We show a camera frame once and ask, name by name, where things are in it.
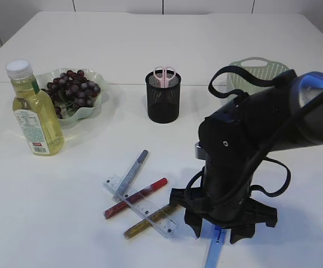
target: white bottle cap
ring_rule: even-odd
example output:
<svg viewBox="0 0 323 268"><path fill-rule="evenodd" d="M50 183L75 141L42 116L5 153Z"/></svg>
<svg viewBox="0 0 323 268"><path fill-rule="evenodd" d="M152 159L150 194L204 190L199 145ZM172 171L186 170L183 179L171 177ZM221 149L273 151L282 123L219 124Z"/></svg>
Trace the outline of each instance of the white bottle cap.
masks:
<svg viewBox="0 0 323 268"><path fill-rule="evenodd" d="M14 60L6 65L6 72L10 79L21 80L32 76L32 68L27 60Z"/></svg>

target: bottle label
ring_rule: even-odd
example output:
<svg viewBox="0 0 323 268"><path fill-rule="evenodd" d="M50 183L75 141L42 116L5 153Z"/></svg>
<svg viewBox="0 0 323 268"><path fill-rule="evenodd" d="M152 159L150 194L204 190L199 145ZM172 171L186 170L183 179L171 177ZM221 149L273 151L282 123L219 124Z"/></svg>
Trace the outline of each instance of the bottle label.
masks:
<svg viewBox="0 0 323 268"><path fill-rule="evenodd" d="M20 109L15 111L15 117L31 151L43 155L50 154L37 113Z"/></svg>

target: grape bunch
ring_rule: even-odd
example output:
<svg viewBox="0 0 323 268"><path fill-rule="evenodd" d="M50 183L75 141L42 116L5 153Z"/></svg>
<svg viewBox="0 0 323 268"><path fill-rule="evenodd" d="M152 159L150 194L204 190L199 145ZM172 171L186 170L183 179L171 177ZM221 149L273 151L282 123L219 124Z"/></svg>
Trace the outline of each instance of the grape bunch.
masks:
<svg viewBox="0 0 323 268"><path fill-rule="evenodd" d="M68 114L73 115L81 107L93 107L94 99L100 93L99 85L87 80L83 70L61 73L47 84L47 89L41 90L50 96L59 119L63 119L61 105L64 104Z"/></svg>

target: red pen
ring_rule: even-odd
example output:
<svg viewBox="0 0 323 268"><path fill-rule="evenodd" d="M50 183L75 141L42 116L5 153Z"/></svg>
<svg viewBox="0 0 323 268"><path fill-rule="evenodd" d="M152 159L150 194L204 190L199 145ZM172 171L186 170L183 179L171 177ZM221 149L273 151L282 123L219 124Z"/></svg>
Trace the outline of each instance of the red pen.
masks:
<svg viewBox="0 0 323 268"><path fill-rule="evenodd" d="M158 180L157 182L149 185L148 187L138 191L137 193L131 195L126 200L130 202L131 204L135 204L136 202L140 201L144 197L147 197L148 195L156 192L161 187L167 184L167 179L162 178L161 180ZM118 204L112 206L111 208L107 209L103 214L106 219L112 218L113 216L117 215L118 213L126 210L129 207L129 205L121 201Z"/></svg>

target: yellow oil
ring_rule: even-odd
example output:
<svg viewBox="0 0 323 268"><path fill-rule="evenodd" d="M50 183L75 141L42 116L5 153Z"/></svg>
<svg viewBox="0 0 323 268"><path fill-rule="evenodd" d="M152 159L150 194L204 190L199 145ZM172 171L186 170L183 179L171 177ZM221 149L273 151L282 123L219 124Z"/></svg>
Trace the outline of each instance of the yellow oil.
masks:
<svg viewBox="0 0 323 268"><path fill-rule="evenodd" d="M13 111L24 109L38 115L50 151L50 154L33 153L41 156L55 155L61 150L64 138L51 98L39 90L34 75L24 80L11 80L11 84L16 93Z"/></svg>

